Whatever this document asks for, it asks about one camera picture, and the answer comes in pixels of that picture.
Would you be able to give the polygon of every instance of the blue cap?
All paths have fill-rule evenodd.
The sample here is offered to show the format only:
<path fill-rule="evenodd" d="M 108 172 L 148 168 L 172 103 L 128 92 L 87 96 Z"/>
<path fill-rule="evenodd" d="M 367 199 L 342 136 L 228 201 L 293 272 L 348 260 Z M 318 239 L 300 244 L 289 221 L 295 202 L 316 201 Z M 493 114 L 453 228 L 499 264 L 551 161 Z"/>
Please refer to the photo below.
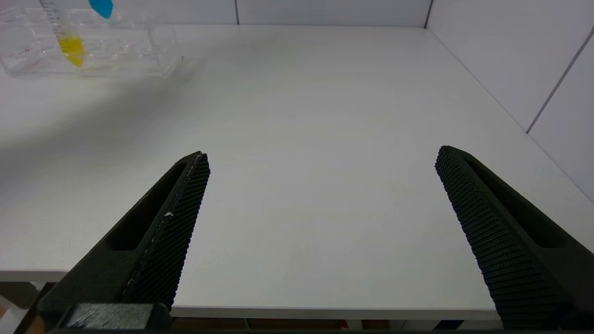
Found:
<path fill-rule="evenodd" d="M 113 10 L 112 0 L 89 0 L 91 8 L 94 9 L 103 18 L 110 18 Z"/>

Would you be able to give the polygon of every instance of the floor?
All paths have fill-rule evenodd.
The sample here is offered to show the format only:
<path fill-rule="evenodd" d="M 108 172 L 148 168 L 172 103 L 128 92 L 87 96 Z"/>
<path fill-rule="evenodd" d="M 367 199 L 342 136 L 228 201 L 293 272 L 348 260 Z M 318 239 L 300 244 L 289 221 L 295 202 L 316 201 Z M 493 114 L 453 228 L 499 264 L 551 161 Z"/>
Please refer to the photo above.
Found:
<path fill-rule="evenodd" d="M 0 319 L 6 309 L 0 307 Z M 225 318 L 177 318 L 171 329 L 178 331 L 264 329 L 264 330 L 337 330 L 340 320 L 294 320 L 294 319 L 225 319 Z M 388 320 L 363 320 L 363 329 L 388 329 Z M 26 334 L 43 334 L 43 321 L 36 317 Z"/>

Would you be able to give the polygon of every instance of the yellow liquid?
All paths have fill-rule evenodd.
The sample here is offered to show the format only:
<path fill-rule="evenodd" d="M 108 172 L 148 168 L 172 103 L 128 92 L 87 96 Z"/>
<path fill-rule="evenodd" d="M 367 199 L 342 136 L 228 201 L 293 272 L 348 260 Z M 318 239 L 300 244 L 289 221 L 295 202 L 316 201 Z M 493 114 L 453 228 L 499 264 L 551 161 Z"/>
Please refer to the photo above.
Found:
<path fill-rule="evenodd" d="M 59 37 L 58 45 L 62 49 L 64 58 L 71 62 L 72 65 L 76 67 L 83 66 L 85 53 L 83 41 L 80 40 L 80 37 L 73 35 Z"/>

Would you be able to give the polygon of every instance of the white wall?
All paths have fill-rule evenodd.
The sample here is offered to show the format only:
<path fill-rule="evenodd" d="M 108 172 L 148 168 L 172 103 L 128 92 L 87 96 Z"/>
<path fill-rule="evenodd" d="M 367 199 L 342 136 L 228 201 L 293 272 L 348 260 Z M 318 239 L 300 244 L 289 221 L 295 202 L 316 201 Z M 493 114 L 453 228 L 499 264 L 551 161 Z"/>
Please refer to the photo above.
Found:
<path fill-rule="evenodd" d="M 238 0 L 241 24 L 423 27 L 431 0 Z"/>
<path fill-rule="evenodd" d="M 56 0 L 89 8 L 88 0 Z M 166 10 L 171 23 L 423 27 L 431 0 L 113 0 L 116 9 Z M 39 0 L 0 0 L 39 7 Z"/>
<path fill-rule="evenodd" d="M 526 130 L 594 25 L 594 0 L 435 0 L 428 28 Z"/>
<path fill-rule="evenodd" d="M 530 136 L 594 201 L 594 39 L 573 64 Z"/>
<path fill-rule="evenodd" d="M 65 8 L 90 8 L 89 0 L 56 0 Z M 40 7 L 39 0 L 0 0 L 0 10 L 9 5 Z M 116 10 L 134 8 L 144 12 L 168 12 L 171 23 L 237 24 L 235 0 L 113 0 Z"/>

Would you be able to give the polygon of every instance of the test tube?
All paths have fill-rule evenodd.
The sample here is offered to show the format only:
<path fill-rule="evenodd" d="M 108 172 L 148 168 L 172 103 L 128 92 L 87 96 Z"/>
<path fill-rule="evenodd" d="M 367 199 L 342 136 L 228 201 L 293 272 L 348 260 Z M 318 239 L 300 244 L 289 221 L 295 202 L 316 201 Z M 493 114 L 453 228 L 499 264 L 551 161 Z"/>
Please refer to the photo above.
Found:
<path fill-rule="evenodd" d="M 83 66 L 85 51 L 83 41 L 76 27 L 68 20 L 66 9 L 60 8 L 55 0 L 39 0 L 45 14 L 52 23 L 58 45 L 66 58 L 76 67 Z"/>

